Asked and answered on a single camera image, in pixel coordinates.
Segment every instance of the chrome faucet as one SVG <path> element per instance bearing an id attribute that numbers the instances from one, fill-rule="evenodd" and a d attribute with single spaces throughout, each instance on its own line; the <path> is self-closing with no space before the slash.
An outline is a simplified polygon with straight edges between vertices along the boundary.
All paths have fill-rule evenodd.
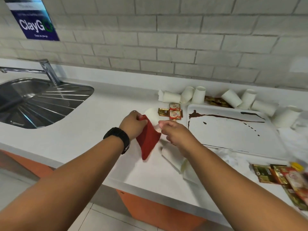
<path id="1" fill-rule="evenodd" d="M 55 71 L 51 67 L 49 61 L 47 59 L 42 59 L 42 60 L 34 60 L 35 62 L 39 62 L 44 70 L 39 70 L 39 69 L 23 69 L 23 68 L 13 68 L 13 67 L 2 67 L 0 66 L 0 71 L 2 73 L 7 73 L 7 72 L 22 72 L 22 73 L 42 73 L 42 74 L 47 74 L 48 78 L 52 82 L 52 84 L 57 87 L 61 84 L 61 81 L 57 77 Z"/>

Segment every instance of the blue sign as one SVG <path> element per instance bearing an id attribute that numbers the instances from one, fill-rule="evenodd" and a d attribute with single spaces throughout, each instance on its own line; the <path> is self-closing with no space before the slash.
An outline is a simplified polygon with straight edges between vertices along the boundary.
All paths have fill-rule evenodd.
<path id="1" fill-rule="evenodd" d="M 60 41 L 42 0 L 5 0 L 27 39 Z"/>

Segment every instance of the hand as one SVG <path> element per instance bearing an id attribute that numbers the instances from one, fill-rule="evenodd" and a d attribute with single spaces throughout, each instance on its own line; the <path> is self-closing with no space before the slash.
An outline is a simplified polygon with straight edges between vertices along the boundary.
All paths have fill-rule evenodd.
<path id="1" fill-rule="evenodd" d="M 196 144 L 201 144 L 185 126 L 175 121 L 159 121 L 159 127 L 161 133 L 167 135 L 167 140 L 177 146 L 186 158 Z"/>
<path id="2" fill-rule="evenodd" d="M 140 135 L 143 128 L 148 123 L 147 120 L 138 121 L 141 117 L 142 115 L 136 110 L 131 111 L 129 115 L 123 119 L 119 126 L 119 128 L 128 135 L 130 141 Z"/>

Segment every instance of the floor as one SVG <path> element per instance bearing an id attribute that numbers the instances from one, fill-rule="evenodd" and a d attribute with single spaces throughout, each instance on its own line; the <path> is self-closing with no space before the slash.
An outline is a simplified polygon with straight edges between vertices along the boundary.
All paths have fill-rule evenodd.
<path id="1" fill-rule="evenodd" d="M 0 169 L 0 210 L 34 182 Z M 89 203 L 69 231 L 163 231 L 121 213 Z"/>

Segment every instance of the person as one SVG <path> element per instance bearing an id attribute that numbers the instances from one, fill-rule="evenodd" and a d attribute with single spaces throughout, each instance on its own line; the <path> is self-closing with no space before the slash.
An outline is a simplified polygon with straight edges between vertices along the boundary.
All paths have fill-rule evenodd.
<path id="1" fill-rule="evenodd" d="M 129 140 L 147 124 L 132 111 L 119 128 Z M 203 146 L 183 125 L 160 121 L 162 133 L 188 159 L 229 224 L 237 231 L 308 230 L 308 221 Z M 19 195 L 0 212 L 1 231 L 67 230 L 98 190 L 124 149 L 110 135 Z"/>

